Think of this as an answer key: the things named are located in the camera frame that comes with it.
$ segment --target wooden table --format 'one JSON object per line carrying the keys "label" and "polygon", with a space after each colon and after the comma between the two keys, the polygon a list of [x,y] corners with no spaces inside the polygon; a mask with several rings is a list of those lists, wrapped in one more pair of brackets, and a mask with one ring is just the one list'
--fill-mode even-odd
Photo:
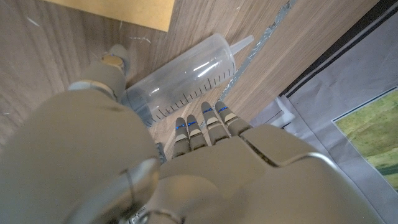
{"label": "wooden table", "polygon": [[[150,74],[213,33],[232,44],[255,42],[287,0],[176,0],[168,33],[43,1],[0,0],[0,144],[43,101],[65,91],[112,45],[129,49],[130,83]],[[249,121],[295,80],[377,0],[298,0],[225,103]],[[255,43],[236,55],[241,65]],[[151,127],[170,157],[175,118],[214,104],[225,85]]]}

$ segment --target clear tape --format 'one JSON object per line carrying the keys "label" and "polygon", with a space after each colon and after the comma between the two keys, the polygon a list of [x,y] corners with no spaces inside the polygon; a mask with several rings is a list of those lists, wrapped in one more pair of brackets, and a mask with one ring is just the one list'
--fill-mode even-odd
{"label": "clear tape", "polygon": [[[236,73],[234,74],[231,81],[229,81],[228,85],[223,90],[221,96],[218,98],[218,101],[223,101],[225,99],[226,95],[231,91],[232,87],[235,86],[236,82],[241,78],[242,74],[247,69],[247,67],[249,66],[251,61],[254,59],[254,57],[257,55],[257,53],[262,49],[264,44],[266,44],[269,37],[276,30],[276,28],[278,27],[280,22],[284,19],[284,17],[291,10],[291,8],[294,6],[295,3],[296,3],[296,0],[290,0],[279,9],[279,12],[275,17],[274,23],[271,26],[269,26],[266,29],[266,31],[263,33],[263,35],[260,37],[259,41],[253,47],[253,49],[251,50],[248,57],[244,60],[242,66],[238,69],[238,71],[236,71]],[[204,128],[204,126],[205,126],[205,122],[202,122],[200,127]]]}

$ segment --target plastic syringe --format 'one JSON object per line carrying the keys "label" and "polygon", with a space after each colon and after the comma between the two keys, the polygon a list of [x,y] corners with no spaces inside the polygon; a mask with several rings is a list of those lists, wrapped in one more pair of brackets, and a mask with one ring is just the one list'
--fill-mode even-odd
{"label": "plastic syringe", "polygon": [[250,35],[229,46],[214,34],[128,88],[121,103],[152,126],[230,79],[236,71],[233,55],[252,41]]}

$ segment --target poster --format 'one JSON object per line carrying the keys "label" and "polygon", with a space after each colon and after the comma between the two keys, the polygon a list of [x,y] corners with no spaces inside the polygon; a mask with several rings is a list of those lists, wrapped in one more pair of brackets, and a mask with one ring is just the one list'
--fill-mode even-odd
{"label": "poster", "polygon": [[398,191],[398,91],[394,87],[332,120]]}

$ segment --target robotic hand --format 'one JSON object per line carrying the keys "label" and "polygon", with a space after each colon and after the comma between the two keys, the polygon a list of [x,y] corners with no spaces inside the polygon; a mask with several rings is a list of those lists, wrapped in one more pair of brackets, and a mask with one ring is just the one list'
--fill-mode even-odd
{"label": "robotic hand", "polygon": [[193,115],[176,120],[173,159],[160,167],[140,223],[382,223],[307,143],[267,124],[253,128],[221,101],[201,111],[213,146]]}
{"label": "robotic hand", "polygon": [[382,223],[324,155],[226,105],[176,121],[173,159],[118,103],[127,51],[114,46],[38,108],[0,152],[2,223]]}

